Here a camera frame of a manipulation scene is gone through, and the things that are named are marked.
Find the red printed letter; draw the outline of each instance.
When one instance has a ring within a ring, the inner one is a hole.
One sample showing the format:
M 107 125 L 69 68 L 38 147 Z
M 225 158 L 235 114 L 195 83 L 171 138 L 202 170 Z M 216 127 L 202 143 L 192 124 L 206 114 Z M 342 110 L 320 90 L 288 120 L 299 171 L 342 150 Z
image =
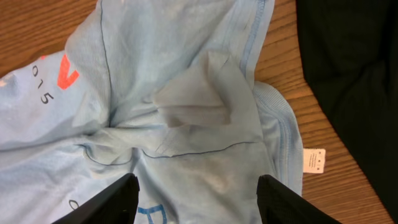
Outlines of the red printed letter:
M 76 70 L 73 71 L 72 74 L 68 77 L 69 67 L 70 67 L 70 62 L 67 58 L 67 55 L 64 54 L 61 61 L 60 73 L 58 74 L 58 83 L 57 83 L 58 86 L 63 90 L 69 88 L 79 77 L 79 73 Z

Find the light blue t-shirt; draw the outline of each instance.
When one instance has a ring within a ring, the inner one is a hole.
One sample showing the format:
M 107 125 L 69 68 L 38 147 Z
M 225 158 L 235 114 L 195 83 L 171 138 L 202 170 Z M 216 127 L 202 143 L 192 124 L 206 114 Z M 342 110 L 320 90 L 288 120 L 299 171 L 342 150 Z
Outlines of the light blue t-shirt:
M 0 223 L 54 222 L 128 172 L 135 223 L 261 223 L 264 174 L 301 194 L 293 111 L 254 82 L 273 7 L 98 1 L 65 51 L 0 79 Z

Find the wood grain surface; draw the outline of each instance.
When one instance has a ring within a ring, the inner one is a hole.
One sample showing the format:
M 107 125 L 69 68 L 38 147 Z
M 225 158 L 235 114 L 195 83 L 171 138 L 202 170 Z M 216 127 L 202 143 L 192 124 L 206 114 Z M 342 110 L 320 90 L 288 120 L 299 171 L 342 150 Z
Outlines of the wood grain surface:
M 62 50 L 96 0 L 0 0 L 0 77 Z M 256 80 L 271 84 L 297 117 L 304 147 L 325 148 L 324 174 L 305 174 L 303 197 L 342 223 L 392 223 L 303 79 L 294 0 L 276 0 Z

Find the care label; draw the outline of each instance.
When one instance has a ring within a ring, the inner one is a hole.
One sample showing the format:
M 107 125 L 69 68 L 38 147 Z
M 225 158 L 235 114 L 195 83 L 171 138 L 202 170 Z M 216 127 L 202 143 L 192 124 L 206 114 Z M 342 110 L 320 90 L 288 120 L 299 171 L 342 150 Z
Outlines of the care label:
M 322 174 L 325 167 L 324 149 L 304 149 L 303 171 L 310 174 Z

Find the printed number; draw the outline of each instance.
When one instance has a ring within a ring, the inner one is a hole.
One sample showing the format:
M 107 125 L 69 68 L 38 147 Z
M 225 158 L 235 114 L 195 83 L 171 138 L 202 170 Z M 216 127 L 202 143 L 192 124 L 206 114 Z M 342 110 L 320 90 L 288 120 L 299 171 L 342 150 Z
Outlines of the printed number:
M 40 82 L 40 85 L 39 85 L 39 87 L 37 87 L 37 89 L 39 89 L 40 86 L 42 86 L 42 84 L 43 84 L 43 79 L 40 79 L 40 81 L 42 81 L 42 82 Z
M 37 76 L 37 74 L 39 73 L 39 69 L 37 68 L 37 66 L 35 65 L 35 66 L 33 66 L 33 68 L 32 68 L 32 73 L 33 73 L 33 76 L 34 77 L 36 77 Z
M 77 209 L 77 208 L 79 207 L 79 204 L 78 204 L 77 201 L 75 201 L 75 200 L 69 200 L 69 206 L 70 206 L 73 210 L 75 210 L 75 209 Z
M 43 102 L 44 104 L 49 103 L 49 99 L 47 98 L 47 96 L 49 96 L 51 99 L 54 99 L 54 98 L 52 97 L 52 95 L 50 95 L 50 93 L 46 93 L 46 94 L 44 95 L 45 101 L 43 100 L 42 97 L 40 97 L 40 99 L 42 100 L 42 102 Z

